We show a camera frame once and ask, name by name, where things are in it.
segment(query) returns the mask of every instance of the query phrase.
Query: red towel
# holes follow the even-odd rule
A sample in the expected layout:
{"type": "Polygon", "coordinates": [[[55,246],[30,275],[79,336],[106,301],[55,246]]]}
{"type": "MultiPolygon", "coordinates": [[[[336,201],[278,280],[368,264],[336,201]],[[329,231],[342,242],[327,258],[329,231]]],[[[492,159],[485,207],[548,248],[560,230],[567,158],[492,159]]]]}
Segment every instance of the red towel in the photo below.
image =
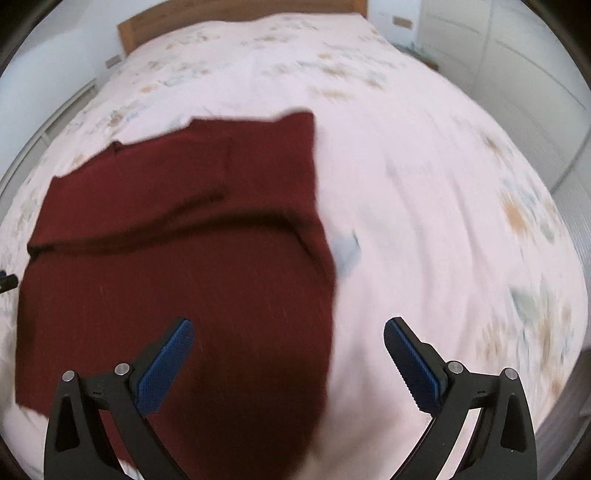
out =
{"type": "Polygon", "coordinates": [[[190,478],[287,476],[322,414],[332,343],[313,140],[308,112],[198,120],[53,179],[21,285],[17,403],[48,415],[64,371],[132,361],[186,317],[195,345],[154,430],[190,478]]]}

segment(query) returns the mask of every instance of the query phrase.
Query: maroon sweater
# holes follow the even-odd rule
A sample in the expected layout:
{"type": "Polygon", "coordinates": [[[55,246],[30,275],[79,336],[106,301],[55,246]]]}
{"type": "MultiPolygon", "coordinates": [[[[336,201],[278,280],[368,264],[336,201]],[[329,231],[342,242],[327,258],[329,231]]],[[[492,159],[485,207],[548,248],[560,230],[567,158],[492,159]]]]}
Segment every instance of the maroon sweater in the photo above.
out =
{"type": "Polygon", "coordinates": [[[191,478],[288,475],[322,414],[332,343],[313,140],[308,112],[198,120],[54,178],[21,285],[17,403],[48,415],[64,371],[132,361],[186,317],[195,345],[154,430],[191,478]]]}

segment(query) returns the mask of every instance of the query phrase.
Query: electrical outlet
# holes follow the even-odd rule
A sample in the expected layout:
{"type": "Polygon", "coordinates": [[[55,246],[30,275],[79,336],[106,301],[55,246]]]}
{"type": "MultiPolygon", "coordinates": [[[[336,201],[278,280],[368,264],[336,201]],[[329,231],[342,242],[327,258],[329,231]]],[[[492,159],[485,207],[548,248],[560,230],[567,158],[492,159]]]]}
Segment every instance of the electrical outlet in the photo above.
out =
{"type": "Polygon", "coordinates": [[[113,68],[115,65],[121,62],[121,57],[119,55],[115,55],[114,57],[109,58],[105,62],[107,69],[113,68]]]}
{"type": "Polygon", "coordinates": [[[397,17],[394,15],[392,17],[392,23],[397,27],[408,28],[409,30],[413,29],[413,21],[409,20],[408,18],[397,17]]]}

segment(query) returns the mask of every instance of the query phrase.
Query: wooden headboard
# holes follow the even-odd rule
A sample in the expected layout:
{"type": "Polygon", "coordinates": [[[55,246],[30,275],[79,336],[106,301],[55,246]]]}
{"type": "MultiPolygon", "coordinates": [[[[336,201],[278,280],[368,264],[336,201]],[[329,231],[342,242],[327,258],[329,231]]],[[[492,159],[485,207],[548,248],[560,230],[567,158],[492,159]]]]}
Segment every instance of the wooden headboard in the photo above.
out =
{"type": "Polygon", "coordinates": [[[140,45],[178,28],[207,20],[247,21],[279,13],[367,15],[367,0],[168,0],[118,25],[129,55],[140,45]]]}

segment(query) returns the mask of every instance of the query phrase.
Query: white bedsheet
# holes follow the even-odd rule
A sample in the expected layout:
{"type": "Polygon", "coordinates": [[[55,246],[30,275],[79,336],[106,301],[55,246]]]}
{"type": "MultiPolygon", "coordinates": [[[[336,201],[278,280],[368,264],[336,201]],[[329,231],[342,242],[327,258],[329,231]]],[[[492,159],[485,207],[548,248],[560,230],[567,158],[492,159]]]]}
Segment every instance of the white bedsheet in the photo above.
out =
{"type": "MultiPolygon", "coordinates": [[[[389,478],[420,437],[429,417],[383,345],[393,316],[471,371],[516,368],[539,426],[587,321],[566,227],[496,122],[358,15],[207,22],[142,46],[20,188],[0,226],[0,267],[23,274],[51,177],[113,140],[296,108],[317,118],[318,208],[339,270],[329,405],[296,477],[389,478]]],[[[17,301],[17,291],[0,297],[2,434],[40,478],[46,419],[10,395],[17,301]]]]}

